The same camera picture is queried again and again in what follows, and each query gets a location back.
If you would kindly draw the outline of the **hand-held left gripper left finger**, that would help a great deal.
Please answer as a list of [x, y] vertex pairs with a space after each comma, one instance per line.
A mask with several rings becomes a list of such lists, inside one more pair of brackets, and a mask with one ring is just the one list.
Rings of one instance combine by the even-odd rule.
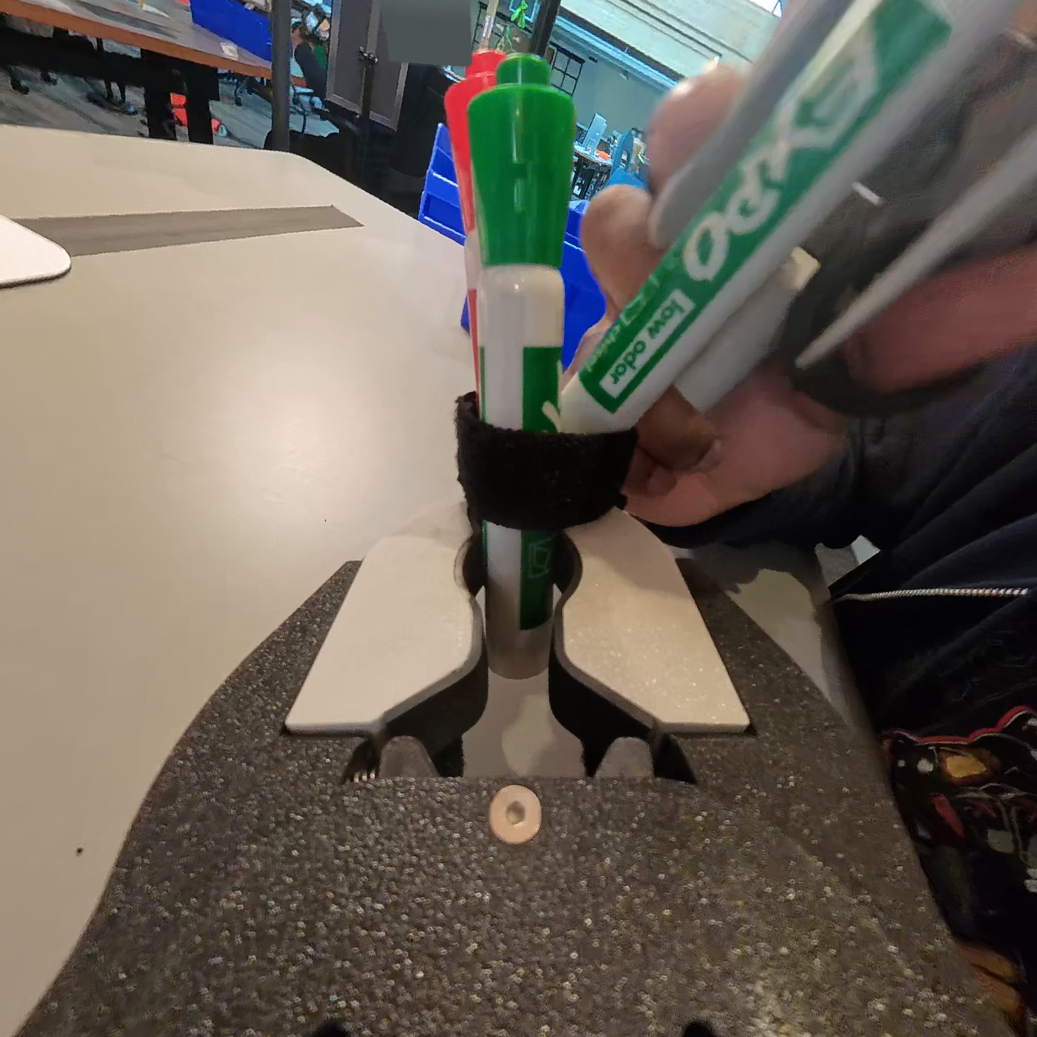
[[483, 621], [463, 576], [469, 535], [391, 535], [370, 549], [285, 719], [295, 735], [382, 735], [468, 677]]

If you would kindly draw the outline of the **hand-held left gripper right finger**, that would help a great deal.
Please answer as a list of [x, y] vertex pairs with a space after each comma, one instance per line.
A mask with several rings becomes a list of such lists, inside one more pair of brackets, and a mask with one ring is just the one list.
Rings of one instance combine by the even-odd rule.
[[745, 733], [749, 714], [671, 550], [624, 511], [565, 538], [574, 576], [553, 635], [563, 670], [654, 733]]

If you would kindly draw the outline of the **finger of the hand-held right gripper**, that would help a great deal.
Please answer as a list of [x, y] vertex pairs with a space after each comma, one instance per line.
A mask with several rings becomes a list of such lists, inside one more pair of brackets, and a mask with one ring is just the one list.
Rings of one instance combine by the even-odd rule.
[[934, 402], [966, 377], [877, 394], [854, 381], [844, 345], [1030, 194], [1035, 174], [1034, 160], [1001, 160], [925, 230], [903, 233], [853, 262], [814, 272], [812, 258], [795, 250], [722, 324], [674, 389], [706, 412], [775, 361], [798, 392], [841, 416], [892, 416]]
[[849, 7], [850, 1], [807, 1], [783, 16], [730, 113], [658, 193], [648, 223], [656, 248], [672, 246], [702, 209]]

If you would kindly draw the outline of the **green marker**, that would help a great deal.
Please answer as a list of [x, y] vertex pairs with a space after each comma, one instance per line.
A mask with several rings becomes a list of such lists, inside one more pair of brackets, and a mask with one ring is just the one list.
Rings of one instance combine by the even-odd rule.
[[540, 57], [515, 54], [468, 109], [479, 239], [478, 418], [460, 474], [482, 524], [491, 670], [546, 669], [556, 535], [526, 516], [534, 461], [560, 427], [565, 288], [561, 275], [576, 114]]
[[851, 2], [723, 183], [563, 391], [565, 433], [637, 424], [727, 318], [848, 188], [834, 170], [891, 100], [937, 60], [951, 2]]

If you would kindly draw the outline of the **red marker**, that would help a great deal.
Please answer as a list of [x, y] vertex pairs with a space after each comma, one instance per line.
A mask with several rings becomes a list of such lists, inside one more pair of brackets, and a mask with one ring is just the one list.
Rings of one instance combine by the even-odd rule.
[[497, 71], [505, 58], [499, 50], [481, 50], [472, 56], [464, 77], [445, 93], [445, 115], [450, 135], [452, 157], [459, 186], [463, 217], [464, 270], [466, 271], [469, 331], [472, 342], [476, 390], [480, 391], [481, 354], [478, 340], [477, 291], [482, 272], [480, 242], [474, 204], [472, 151], [468, 109], [472, 99], [497, 84]]

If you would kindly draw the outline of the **person's right hand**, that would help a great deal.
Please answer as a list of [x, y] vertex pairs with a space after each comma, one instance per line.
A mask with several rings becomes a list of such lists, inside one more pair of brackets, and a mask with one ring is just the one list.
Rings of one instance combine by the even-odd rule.
[[[681, 81], [655, 109], [647, 151], [658, 192], [723, 123], [742, 75], [716, 66]], [[583, 337], [566, 379], [655, 271], [649, 194], [605, 188], [583, 215], [581, 243], [602, 291], [602, 319]], [[1031, 344], [1036, 330], [1035, 247], [951, 267], [901, 295], [844, 344], [854, 381], [881, 395], [927, 385]], [[696, 525], [790, 486], [841, 444], [846, 420], [760, 367], [709, 415], [668, 390], [639, 423], [623, 493], [629, 511], [668, 527]]]

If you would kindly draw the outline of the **black table mat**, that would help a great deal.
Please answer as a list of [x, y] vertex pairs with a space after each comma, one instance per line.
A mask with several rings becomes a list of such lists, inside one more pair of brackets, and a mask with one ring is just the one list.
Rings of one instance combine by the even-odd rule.
[[53, 241], [71, 257], [362, 227], [333, 205], [39, 217], [16, 223]]

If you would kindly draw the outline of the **small blue bin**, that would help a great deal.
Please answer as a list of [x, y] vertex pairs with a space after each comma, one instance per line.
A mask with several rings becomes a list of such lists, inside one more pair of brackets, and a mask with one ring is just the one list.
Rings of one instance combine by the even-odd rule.
[[272, 61], [272, 33], [268, 15], [239, 1], [191, 1], [193, 22], [236, 45], [267, 63]]

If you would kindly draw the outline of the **wooden work table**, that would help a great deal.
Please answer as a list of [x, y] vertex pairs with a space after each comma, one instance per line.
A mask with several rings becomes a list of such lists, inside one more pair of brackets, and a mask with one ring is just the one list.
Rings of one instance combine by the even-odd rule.
[[2, 81], [45, 71], [141, 91], [149, 138], [176, 139], [173, 96], [188, 139], [212, 144], [222, 75], [271, 83], [271, 60], [196, 22], [194, 2], [3, 1]]

